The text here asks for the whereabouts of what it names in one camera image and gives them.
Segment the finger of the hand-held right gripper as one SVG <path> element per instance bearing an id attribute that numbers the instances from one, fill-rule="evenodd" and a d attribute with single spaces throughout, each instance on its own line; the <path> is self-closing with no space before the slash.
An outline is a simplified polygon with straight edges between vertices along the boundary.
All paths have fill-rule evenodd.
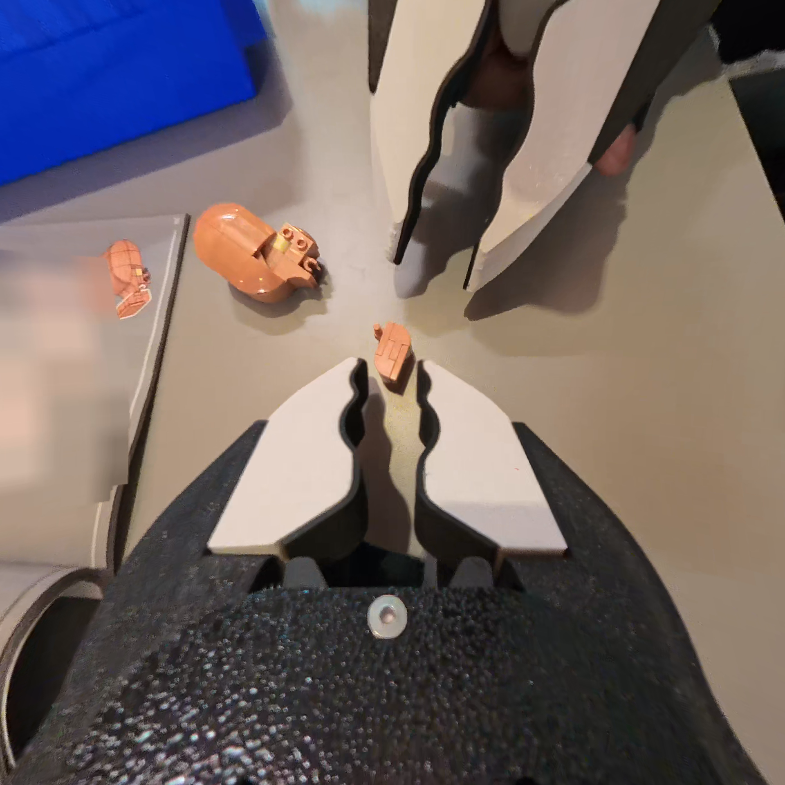
<path id="1" fill-rule="evenodd" d="M 484 231 L 465 289 L 511 266 L 590 171 L 589 157 L 659 2 L 499 3 L 499 26 L 516 54 L 525 44 L 533 107 L 505 168 L 498 209 Z"/>
<path id="2" fill-rule="evenodd" d="M 375 92 L 370 139 L 388 224 L 388 260 L 404 259 L 448 110 L 465 93 L 494 17 L 493 2 L 397 2 Z"/>

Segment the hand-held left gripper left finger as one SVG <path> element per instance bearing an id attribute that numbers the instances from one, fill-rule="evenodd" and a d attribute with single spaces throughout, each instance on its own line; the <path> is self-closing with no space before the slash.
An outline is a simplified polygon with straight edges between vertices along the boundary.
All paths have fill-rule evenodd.
<path id="1" fill-rule="evenodd" d="M 345 359 L 266 422 L 209 540 L 218 555 L 345 557 L 368 529 L 357 447 L 368 365 Z"/>

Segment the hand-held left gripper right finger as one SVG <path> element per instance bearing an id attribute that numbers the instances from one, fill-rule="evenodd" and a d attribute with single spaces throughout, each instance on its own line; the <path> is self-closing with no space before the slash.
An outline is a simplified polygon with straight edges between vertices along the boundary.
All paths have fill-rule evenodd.
<path id="1" fill-rule="evenodd" d="M 507 414 L 431 360 L 417 366 L 415 533 L 438 561 L 561 557 L 567 543 Z"/>

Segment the small brown brick plate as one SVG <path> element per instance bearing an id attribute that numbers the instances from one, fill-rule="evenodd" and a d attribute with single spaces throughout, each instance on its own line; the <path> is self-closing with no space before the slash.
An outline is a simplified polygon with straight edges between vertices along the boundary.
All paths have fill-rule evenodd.
<path id="1" fill-rule="evenodd" d="M 389 389 L 402 393 L 414 362 L 410 334 L 405 326 L 388 321 L 374 325 L 374 336 L 378 341 L 374 357 L 378 375 Z"/>

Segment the round brown brick assembly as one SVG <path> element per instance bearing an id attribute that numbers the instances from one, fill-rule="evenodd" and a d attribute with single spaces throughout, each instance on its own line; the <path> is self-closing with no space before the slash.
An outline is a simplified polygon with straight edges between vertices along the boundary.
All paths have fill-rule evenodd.
<path id="1" fill-rule="evenodd" d="M 318 245 L 293 224 L 275 230 L 241 205 L 219 203 L 202 213 L 193 239 L 203 264 L 256 301 L 277 303 L 319 286 Z"/>

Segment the grey desk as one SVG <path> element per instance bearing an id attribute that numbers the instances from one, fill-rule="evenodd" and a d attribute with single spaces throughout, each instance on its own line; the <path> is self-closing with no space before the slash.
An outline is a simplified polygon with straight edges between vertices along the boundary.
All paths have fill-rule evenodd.
<path id="1" fill-rule="evenodd" d="M 318 241 L 321 298 L 270 315 L 182 261 L 128 556 L 256 419 L 375 322 L 525 422 L 627 526 L 717 700 L 783 783 L 783 220 L 702 37 L 662 84 L 626 176 L 589 175 L 521 260 L 470 298 L 469 238 L 496 172 L 458 108 L 424 245 L 385 258 L 371 172 L 366 2 L 269 2 L 252 101 L 2 188 L 2 222 L 238 202 Z"/>

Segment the grey instruction booklet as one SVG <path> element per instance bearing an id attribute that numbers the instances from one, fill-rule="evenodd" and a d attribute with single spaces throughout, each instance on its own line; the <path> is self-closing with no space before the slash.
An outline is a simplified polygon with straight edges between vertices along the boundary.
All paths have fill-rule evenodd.
<path id="1" fill-rule="evenodd" d="M 186 214 L 2 225 L 2 778 L 49 713 L 121 545 Z"/>

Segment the row of blue plastic bins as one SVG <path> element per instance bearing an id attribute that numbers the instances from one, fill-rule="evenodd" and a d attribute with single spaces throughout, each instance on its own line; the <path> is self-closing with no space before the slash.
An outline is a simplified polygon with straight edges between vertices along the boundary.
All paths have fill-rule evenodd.
<path id="1" fill-rule="evenodd" d="M 1 183 L 250 99 L 251 1 L 2 1 Z"/>

